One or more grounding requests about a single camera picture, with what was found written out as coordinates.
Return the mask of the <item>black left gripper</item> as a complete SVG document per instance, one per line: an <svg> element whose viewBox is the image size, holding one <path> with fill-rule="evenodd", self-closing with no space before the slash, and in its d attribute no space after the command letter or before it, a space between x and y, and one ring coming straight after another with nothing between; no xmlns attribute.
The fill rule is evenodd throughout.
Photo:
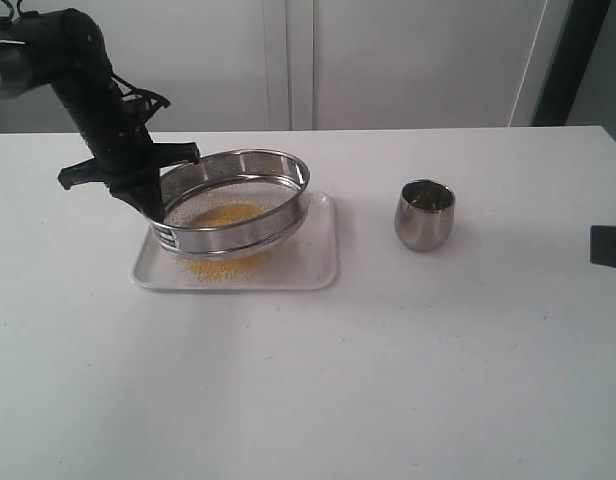
<svg viewBox="0 0 616 480"><path fill-rule="evenodd" d="M58 181L66 190L86 183L103 183L109 193L150 220L162 222L165 208L160 171L197 164L194 142L156 143L146 127L124 118L73 115L71 120L92 158L63 168Z"/></svg>

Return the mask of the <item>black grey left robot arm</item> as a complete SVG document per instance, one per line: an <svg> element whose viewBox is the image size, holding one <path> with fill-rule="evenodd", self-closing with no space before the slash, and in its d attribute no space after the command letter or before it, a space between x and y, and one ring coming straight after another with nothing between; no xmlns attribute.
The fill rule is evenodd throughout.
<svg viewBox="0 0 616 480"><path fill-rule="evenodd" d="M150 136L147 122L169 100L114 72L103 34L86 13L7 7L0 16L0 99L50 86L92 154L62 169L59 183L66 190L102 183L112 197L163 221L161 170L200 160L193 142L156 143Z"/></svg>

